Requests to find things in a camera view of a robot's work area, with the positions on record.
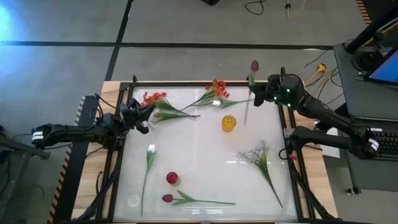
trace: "white flower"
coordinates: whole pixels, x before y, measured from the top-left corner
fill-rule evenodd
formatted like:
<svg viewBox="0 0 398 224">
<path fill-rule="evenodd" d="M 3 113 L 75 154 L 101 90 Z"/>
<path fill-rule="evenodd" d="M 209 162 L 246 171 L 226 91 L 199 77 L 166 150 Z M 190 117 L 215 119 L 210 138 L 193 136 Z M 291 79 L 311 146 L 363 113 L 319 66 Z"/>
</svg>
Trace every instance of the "white flower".
<svg viewBox="0 0 398 224">
<path fill-rule="evenodd" d="M 155 151 L 156 151 L 155 145 L 154 145 L 154 144 L 150 144 L 150 145 L 148 146 L 148 152 L 150 152 L 150 153 L 155 153 Z"/>
<path fill-rule="evenodd" d="M 213 106 L 221 106 L 221 101 L 220 100 L 213 101 Z"/>
</svg>

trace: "flower bouquet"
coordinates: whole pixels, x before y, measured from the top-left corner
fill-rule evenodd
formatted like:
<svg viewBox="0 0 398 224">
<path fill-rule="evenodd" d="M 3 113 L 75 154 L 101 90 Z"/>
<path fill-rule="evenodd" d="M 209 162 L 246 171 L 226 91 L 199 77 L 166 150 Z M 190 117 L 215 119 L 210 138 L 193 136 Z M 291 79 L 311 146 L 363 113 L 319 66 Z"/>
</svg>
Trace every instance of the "flower bouquet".
<svg viewBox="0 0 398 224">
<path fill-rule="evenodd" d="M 195 118 L 199 117 L 200 115 L 189 115 L 187 113 L 184 113 L 176 108 L 174 108 L 166 99 L 167 93 L 162 92 L 162 93 L 154 93 L 152 96 L 148 96 L 148 92 L 144 93 L 144 102 L 141 103 L 141 106 L 146 106 L 146 105 L 155 105 L 156 108 L 160 110 L 168 110 L 168 111 L 176 111 L 177 113 L 172 114 L 172 113 L 164 113 L 164 112 L 158 112 L 154 114 L 155 117 L 155 123 L 165 121 L 168 119 L 175 119 L 175 118 Z"/>
<path fill-rule="evenodd" d="M 245 159 L 248 163 L 256 165 L 256 167 L 260 170 L 262 176 L 265 178 L 265 180 L 268 182 L 270 185 L 272 191 L 274 192 L 276 199 L 279 202 L 279 205 L 283 208 L 282 202 L 280 202 L 279 197 L 276 193 L 276 190 L 272 184 L 271 177 L 268 172 L 268 167 L 267 167 L 267 152 L 268 152 L 268 147 L 267 144 L 264 140 L 260 141 L 258 147 L 255 149 L 248 151 L 248 152 L 240 152 L 239 155 L 243 159 Z"/>
<path fill-rule="evenodd" d="M 235 105 L 237 103 L 250 101 L 250 100 L 243 100 L 243 101 L 227 100 L 228 97 L 229 93 L 226 91 L 226 83 L 223 80 L 214 79 L 212 85 L 206 86 L 205 94 L 203 94 L 195 102 L 184 107 L 184 109 L 182 109 L 181 111 L 187 109 L 190 106 L 207 106 L 207 105 L 219 106 L 221 109 L 223 109 Z"/>
</svg>

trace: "white tabletop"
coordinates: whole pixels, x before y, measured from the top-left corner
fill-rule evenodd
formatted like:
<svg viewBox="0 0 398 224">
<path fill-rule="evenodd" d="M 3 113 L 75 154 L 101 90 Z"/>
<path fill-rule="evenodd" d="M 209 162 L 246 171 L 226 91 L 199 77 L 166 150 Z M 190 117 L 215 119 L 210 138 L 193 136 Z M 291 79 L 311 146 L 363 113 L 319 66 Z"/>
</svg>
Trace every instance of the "white tabletop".
<svg viewBox="0 0 398 224">
<path fill-rule="evenodd" d="M 248 88 L 227 87 L 229 100 L 246 100 Z M 142 101 L 144 92 L 167 92 L 167 100 L 181 109 L 204 94 L 203 87 L 138 87 L 133 97 Z M 289 168 L 279 159 L 284 148 L 278 107 L 264 103 L 256 108 L 249 104 L 244 126 L 246 103 L 229 108 L 191 107 L 184 112 L 200 115 L 197 119 L 179 118 L 154 125 L 148 134 L 136 130 L 127 135 L 114 213 L 115 221 L 230 221 L 230 220 L 296 220 L 297 214 L 290 182 Z M 236 127 L 226 133 L 221 120 L 226 115 L 236 118 Z M 238 156 L 254 149 L 260 140 L 269 146 L 267 158 L 272 183 L 283 204 L 280 207 L 273 191 L 258 169 Z M 156 146 L 156 157 L 147 178 L 144 213 L 140 215 L 142 185 L 146 172 L 146 155 L 150 144 Z M 180 184 L 166 181 L 176 172 Z M 233 202 L 186 203 L 172 206 L 162 200 L 165 194 L 181 198 L 177 190 L 199 200 Z"/>
</svg>

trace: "computer monitor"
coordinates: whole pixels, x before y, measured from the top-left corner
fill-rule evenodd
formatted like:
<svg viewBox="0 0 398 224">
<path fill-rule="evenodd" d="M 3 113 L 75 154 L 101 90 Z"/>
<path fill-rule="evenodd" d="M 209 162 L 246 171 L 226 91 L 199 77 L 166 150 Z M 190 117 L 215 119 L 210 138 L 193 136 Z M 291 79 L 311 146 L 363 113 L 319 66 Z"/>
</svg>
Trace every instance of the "computer monitor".
<svg viewBox="0 0 398 224">
<path fill-rule="evenodd" d="M 390 50 L 366 76 L 365 80 L 398 86 L 398 46 Z"/>
</svg>

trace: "yellow cup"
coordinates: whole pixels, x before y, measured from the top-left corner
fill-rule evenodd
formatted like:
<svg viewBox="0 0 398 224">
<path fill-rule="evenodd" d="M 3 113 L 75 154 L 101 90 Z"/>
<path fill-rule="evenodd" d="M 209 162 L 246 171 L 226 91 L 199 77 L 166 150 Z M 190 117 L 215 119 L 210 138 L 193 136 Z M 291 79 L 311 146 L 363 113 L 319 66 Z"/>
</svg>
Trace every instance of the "yellow cup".
<svg viewBox="0 0 398 224">
<path fill-rule="evenodd" d="M 225 116 L 221 122 L 221 127 L 225 132 L 232 131 L 232 129 L 234 129 L 235 126 L 236 126 L 236 119 L 231 115 Z"/>
</svg>

